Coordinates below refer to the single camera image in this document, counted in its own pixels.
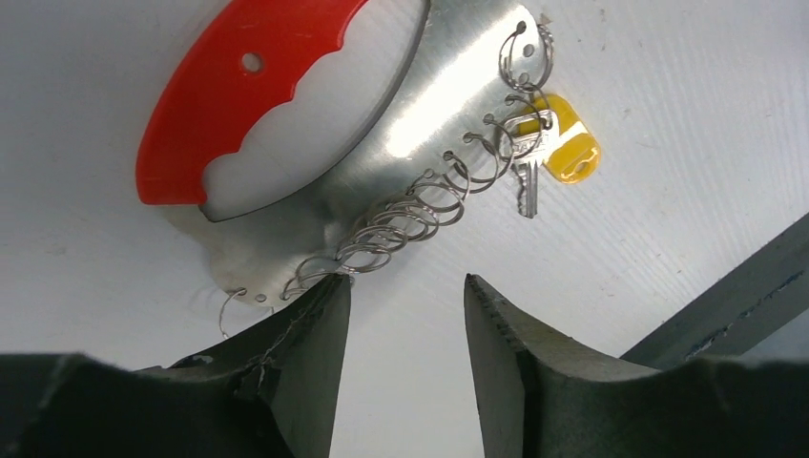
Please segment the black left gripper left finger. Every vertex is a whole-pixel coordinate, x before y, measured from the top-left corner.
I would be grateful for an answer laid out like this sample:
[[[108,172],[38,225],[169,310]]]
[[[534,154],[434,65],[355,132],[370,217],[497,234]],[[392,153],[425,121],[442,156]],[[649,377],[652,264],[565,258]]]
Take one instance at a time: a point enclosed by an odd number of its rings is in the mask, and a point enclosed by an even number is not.
[[[1,358],[5,457],[325,457],[351,309],[345,275],[168,366]]]

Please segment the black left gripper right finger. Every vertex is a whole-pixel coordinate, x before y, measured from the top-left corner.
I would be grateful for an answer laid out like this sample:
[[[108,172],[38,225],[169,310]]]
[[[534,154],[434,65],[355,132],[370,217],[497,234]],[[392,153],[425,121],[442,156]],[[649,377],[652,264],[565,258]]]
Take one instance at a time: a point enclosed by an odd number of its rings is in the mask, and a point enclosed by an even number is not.
[[[464,310],[488,457],[804,457],[808,365],[671,369],[590,348],[468,275]]]

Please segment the red-handled metal key holder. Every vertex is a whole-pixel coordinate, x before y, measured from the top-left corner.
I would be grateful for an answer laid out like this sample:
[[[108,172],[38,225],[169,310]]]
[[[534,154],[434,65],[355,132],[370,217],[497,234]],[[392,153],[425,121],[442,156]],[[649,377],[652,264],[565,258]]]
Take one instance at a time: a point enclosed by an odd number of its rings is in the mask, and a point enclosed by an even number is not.
[[[331,274],[388,265],[457,223],[525,150],[553,68],[522,1],[422,1],[415,29],[355,56],[386,80],[341,78],[326,114],[290,115],[347,56],[364,1],[233,1],[163,90],[135,163],[140,200],[209,253],[229,301],[277,311]]]

